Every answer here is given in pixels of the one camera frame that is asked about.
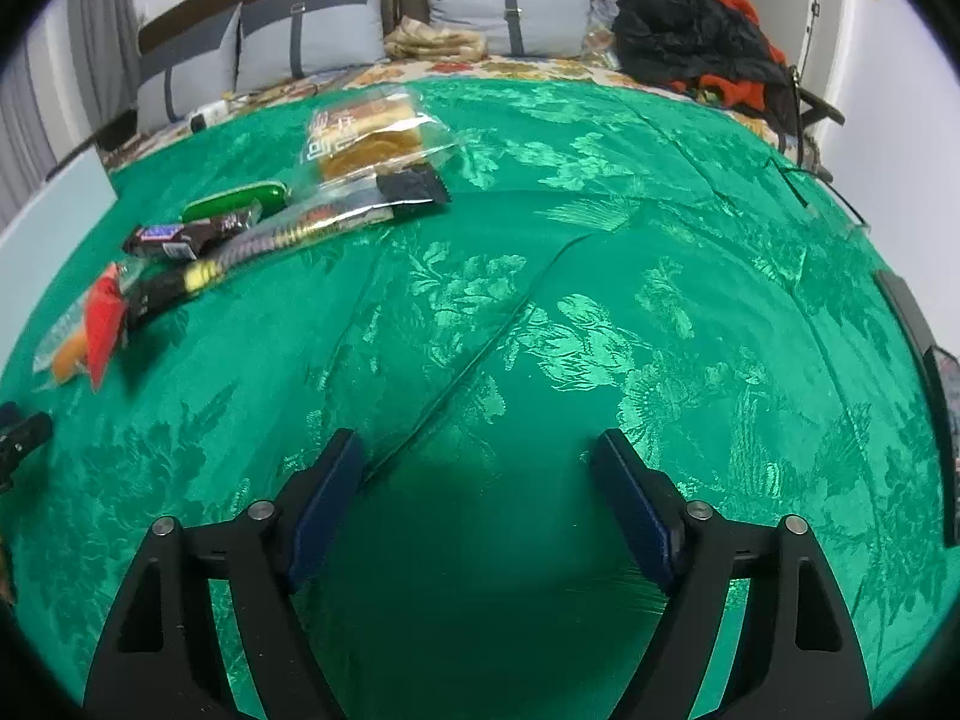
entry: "pillow strap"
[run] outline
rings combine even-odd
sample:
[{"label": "pillow strap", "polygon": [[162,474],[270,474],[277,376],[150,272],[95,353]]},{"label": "pillow strap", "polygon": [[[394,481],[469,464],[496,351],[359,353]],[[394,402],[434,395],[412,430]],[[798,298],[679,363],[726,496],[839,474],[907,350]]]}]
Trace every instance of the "pillow strap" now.
[{"label": "pillow strap", "polygon": [[503,0],[503,18],[507,22],[507,33],[510,35],[510,55],[523,56],[523,33],[520,31],[520,6],[517,0]]},{"label": "pillow strap", "polygon": [[174,110],[174,92],[173,92],[174,69],[167,68],[163,71],[163,106],[167,109],[167,119],[170,124],[176,122],[176,111]]},{"label": "pillow strap", "polygon": [[294,79],[304,77],[301,65],[301,43],[304,40],[305,2],[295,2],[290,6],[290,74]]}]

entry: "green satin fabric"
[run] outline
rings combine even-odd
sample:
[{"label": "green satin fabric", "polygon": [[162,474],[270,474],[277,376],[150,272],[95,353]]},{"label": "green satin fabric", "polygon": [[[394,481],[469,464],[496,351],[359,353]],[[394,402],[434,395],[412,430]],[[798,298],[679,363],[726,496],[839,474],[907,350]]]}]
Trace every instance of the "green satin fabric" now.
[{"label": "green satin fabric", "polygon": [[[811,525],[875,698],[960,584],[923,391],[816,183],[725,116],[627,89],[414,84],[462,138],[445,213],[243,271],[131,339],[103,390],[33,392],[38,339],[136,223],[290,177],[318,100],[214,127],[114,175],[0,385],[52,444],[0,499],[21,626],[75,696],[152,519],[232,517],[357,429],[371,477],[296,598],[352,718],[605,718],[664,598],[592,486],[620,427],[687,497]],[[696,712],[715,707],[746,587]],[[226,589],[239,706],[259,712]]]}]

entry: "gray curtain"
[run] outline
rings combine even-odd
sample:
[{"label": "gray curtain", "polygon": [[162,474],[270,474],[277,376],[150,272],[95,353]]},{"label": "gray curtain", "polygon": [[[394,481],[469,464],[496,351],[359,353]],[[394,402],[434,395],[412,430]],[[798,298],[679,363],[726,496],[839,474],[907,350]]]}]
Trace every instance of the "gray curtain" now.
[{"label": "gray curtain", "polygon": [[67,11],[80,97],[96,132],[136,103],[136,11],[133,0],[67,0]]},{"label": "gray curtain", "polygon": [[0,76],[0,230],[56,165],[30,75],[26,42]]}]

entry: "plastic bag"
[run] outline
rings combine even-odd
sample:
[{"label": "plastic bag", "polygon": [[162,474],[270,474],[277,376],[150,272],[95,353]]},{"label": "plastic bag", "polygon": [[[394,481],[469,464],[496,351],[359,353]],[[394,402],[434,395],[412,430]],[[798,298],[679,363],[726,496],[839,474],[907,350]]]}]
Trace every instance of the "plastic bag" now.
[{"label": "plastic bag", "polygon": [[400,170],[427,157],[438,165],[455,145],[416,92],[387,85],[314,111],[301,162],[316,166],[314,179],[326,182],[371,168]]},{"label": "plastic bag", "polygon": [[608,70],[620,70],[611,31],[616,10],[615,2],[590,0],[587,33],[584,34],[584,47],[580,56],[584,64]]},{"label": "plastic bag", "polygon": [[[140,260],[125,260],[117,263],[120,292],[131,290],[140,277],[144,263]],[[86,333],[83,327],[83,315],[90,290],[86,290],[73,301],[64,314],[47,331],[37,345],[34,354],[34,373],[42,374],[49,370],[52,381],[44,384],[64,384],[78,373],[86,372]]]},{"label": "plastic bag", "polygon": [[443,182],[429,166],[385,175],[368,169],[363,175],[323,184],[312,199],[288,206],[205,259],[137,284],[128,298],[127,327],[136,329],[253,260],[442,206],[448,199]]}]

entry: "blue gripper pad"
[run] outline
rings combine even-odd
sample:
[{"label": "blue gripper pad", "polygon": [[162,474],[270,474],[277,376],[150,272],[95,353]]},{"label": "blue gripper pad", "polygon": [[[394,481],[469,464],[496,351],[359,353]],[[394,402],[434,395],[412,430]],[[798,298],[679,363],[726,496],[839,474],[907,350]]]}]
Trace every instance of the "blue gripper pad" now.
[{"label": "blue gripper pad", "polygon": [[669,594],[683,549],[683,496],[665,474],[643,464],[619,430],[603,432],[589,466],[640,573]]},{"label": "blue gripper pad", "polygon": [[290,562],[285,573],[295,592],[320,570],[326,549],[363,475],[365,458],[360,437],[352,431],[343,432],[348,436],[339,433],[317,460],[319,483],[294,526]]}]

